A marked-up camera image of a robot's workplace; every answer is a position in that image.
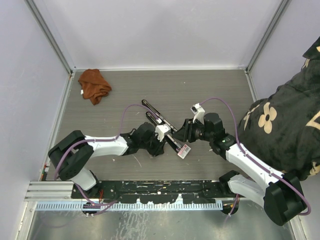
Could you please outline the red white staple box sleeve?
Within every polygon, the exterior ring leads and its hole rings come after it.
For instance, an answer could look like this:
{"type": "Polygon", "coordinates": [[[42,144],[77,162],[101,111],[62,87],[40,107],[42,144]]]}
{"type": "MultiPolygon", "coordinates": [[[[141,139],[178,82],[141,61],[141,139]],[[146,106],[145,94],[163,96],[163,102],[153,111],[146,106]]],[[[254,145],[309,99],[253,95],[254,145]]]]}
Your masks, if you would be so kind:
{"type": "Polygon", "coordinates": [[[184,144],[181,149],[178,151],[177,155],[181,158],[184,159],[188,153],[191,151],[191,148],[187,145],[184,144]]]}

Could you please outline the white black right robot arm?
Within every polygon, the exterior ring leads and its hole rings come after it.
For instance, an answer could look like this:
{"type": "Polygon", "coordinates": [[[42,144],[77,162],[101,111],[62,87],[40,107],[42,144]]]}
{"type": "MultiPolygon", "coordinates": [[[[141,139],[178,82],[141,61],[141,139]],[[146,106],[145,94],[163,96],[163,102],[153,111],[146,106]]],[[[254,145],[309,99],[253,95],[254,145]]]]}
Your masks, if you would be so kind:
{"type": "Polygon", "coordinates": [[[225,131],[217,113],[205,114],[203,121],[185,119],[173,137],[184,143],[206,141],[215,154],[245,172],[249,178],[234,171],[220,177],[220,193],[225,197],[238,194],[255,202],[276,225],[283,226],[308,208],[299,179],[251,156],[234,136],[225,131]]]}

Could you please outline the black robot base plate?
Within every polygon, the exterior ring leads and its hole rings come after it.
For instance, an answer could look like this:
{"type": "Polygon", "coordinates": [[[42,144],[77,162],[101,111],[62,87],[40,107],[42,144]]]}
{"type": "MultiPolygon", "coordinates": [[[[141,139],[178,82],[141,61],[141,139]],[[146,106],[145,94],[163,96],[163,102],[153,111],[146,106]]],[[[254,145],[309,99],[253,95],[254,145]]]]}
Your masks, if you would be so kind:
{"type": "Polygon", "coordinates": [[[182,197],[183,204],[209,204],[216,199],[234,199],[226,184],[215,180],[103,180],[85,191],[93,200],[122,204],[173,204],[182,197]]]}

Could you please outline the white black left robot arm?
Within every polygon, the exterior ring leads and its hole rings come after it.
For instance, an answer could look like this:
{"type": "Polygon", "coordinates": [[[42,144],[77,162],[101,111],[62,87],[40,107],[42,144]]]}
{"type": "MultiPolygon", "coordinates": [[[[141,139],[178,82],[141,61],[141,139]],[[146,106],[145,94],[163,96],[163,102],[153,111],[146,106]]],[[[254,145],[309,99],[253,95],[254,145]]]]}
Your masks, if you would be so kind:
{"type": "Polygon", "coordinates": [[[88,198],[100,193],[100,185],[87,162],[102,156],[127,156],[146,150],[156,157],[164,153],[165,136],[171,132],[167,124],[153,126],[145,122],[131,132],[112,137],[93,137],[74,130],[48,151],[55,167],[54,178],[72,181],[88,198]]]}

